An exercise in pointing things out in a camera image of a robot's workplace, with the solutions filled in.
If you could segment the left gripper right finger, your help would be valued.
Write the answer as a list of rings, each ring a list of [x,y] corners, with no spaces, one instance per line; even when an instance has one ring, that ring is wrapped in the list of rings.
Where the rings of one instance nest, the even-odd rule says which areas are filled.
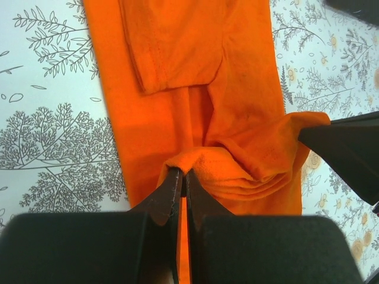
[[[234,215],[187,173],[192,283],[361,283],[338,226],[320,216]]]

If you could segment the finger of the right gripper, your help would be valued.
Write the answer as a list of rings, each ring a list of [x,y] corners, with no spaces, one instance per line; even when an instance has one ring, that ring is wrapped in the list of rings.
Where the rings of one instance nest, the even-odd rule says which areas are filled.
[[[334,120],[300,131],[317,153],[366,203],[378,203],[378,112]]]

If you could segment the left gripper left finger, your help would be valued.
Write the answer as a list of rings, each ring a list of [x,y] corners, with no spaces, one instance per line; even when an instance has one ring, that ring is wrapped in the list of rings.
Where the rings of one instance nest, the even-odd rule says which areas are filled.
[[[1,234],[2,283],[177,283],[183,173],[129,211],[30,213]]]

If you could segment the orange t shirt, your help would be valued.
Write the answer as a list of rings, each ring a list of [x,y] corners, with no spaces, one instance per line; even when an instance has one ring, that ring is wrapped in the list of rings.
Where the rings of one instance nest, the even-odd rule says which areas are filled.
[[[286,114],[268,1],[85,1],[131,206],[172,167],[236,215],[299,215],[301,129]]]

